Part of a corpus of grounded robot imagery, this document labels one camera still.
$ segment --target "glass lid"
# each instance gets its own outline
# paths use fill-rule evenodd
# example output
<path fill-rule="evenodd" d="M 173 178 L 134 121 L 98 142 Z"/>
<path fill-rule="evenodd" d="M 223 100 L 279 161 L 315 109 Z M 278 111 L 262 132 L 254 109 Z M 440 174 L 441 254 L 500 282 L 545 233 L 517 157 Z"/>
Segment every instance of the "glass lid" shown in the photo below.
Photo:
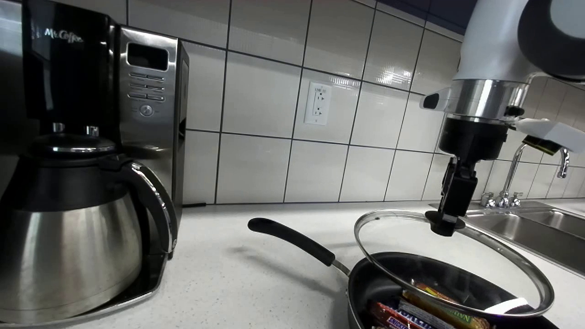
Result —
<path fill-rule="evenodd" d="M 552 286 L 535 265 L 469 226 L 443 237 L 423 214 L 379 210 L 361 216 L 354 234 L 366 258 L 406 298 L 499 318 L 539 316 L 552 305 Z"/>

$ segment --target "electrical outlet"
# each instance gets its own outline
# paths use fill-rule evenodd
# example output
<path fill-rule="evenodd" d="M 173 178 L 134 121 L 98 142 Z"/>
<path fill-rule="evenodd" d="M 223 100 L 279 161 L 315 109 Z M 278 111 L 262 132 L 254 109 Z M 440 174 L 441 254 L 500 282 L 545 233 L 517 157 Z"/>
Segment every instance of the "electrical outlet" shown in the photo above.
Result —
<path fill-rule="evenodd" d="M 309 83 L 307 109 L 305 110 L 306 124 L 321 126 L 327 124 L 331 91 L 332 88 L 330 85 L 315 82 Z"/>

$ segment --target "frying pan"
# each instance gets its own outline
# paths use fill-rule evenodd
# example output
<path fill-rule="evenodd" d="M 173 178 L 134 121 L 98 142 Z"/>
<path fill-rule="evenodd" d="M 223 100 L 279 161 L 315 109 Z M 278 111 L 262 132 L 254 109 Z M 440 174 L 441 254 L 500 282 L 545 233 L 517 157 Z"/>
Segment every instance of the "frying pan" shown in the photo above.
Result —
<path fill-rule="evenodd" d="M 274 237 L 283 239 L 317 258 L 326 266 L 333 265 L 345 275 L 348 276 L 347 284 L 347 319 L 349 321 L 349 328 L 351 329 L 370 329 L 372 323 L 367 317 L 361 316 L 364 314 L 367 302 L 369 300 L 385 301 L 392 297 L 400 296 L 402 288 L 388 278 L 381 270 L 372 264 L 367 258 L 360 260 L 352 270 L 349 270 L 344 264 L 340 263 L 335 254 L 326 249 L 319 243 L 308 238 L 307 236 L 282 225 L 278 222 L 267 218 L 252 218 L 248 222 L 248 228 L 254 232 L 272 235 Z M 454 266 L 423 256 L 412 255 L 403 252 L 379 252 L 372 256 L 383 266 L 397 270 L 400 266 L 408 271 L 412 266 L 412 261 L 417 261 L 419 264 L 417 279 L 424 281 L 424 273 L 426 271 L 445 270 L 445 268 Z M 466 278 L 469 280 L 471 273 L 466 273 Z M 482 278 L 472 275 L 474 280 L 478 282 L 478 289 L 484 289 L 486 285 L 493 285 L 486 282 Z M 444 282 L 445 285 L 452 285 L 453 278 L 449 278 L 449 282 Z M 513 297 L 511 294 L 499 289 L 505 296 L 482 296 L 482 291 L 476 292 L 476 296 L 484 299 L 503 298 L 509 299 Z M 542 328 L 542 329 L 558 329 L 554 324 L 542 316 L 531 318 L 499 318 L 487 317 L 492 325 L 496 325 L 498 329 L 512 329 L 512 328 Z"/>

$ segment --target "white countertop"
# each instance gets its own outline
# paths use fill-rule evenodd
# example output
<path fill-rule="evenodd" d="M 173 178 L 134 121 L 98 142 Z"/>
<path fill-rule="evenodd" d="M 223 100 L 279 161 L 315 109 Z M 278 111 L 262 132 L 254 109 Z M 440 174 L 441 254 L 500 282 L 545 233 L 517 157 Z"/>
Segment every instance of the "white countertop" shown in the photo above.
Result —
<path fill-rule="evenodd" d="M 583 200 L 539 200 L 585 215 Z M 150 300 L 70 328 L 348 328 L 347 278 L 277 238 L 251 232 L 267 217 L 333 251 L 349 268 L 363 254 L 353 224 L 377 209 L 424 213 L 428 201 L 389 203 L 209 205 L 183 212 L 175 257 Z M 559 328 L 582 323 L 585 280 L 516 248 L 548 277 L 555 303 L 546 317 Z"/>

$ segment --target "pan handle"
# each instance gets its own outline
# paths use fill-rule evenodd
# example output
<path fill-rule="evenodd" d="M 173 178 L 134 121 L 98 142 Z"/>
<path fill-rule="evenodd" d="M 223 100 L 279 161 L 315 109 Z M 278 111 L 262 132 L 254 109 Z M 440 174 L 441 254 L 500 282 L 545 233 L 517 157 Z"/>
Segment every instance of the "pan handle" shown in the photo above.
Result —
<path fill-rule="evenodd" d="M 306 235 L 303 235 L 288 226 L 268 218 L 257 217 L 252 218 L 248 222 L 248 228 L 254 232 L 272 235 L 273 237 L 288 241 L 291 244 L 306 251 L 309 253 L 309 255 L 317 258 L 317 260 L 326 266 L 333 265 L 345 275 L 349 276 L 349 269 L 344 264 L 341 264 L 335 259 L 334 253 L 332 253 L 324 246 L 318 244 L 311 238 L 308 238 Z"/>

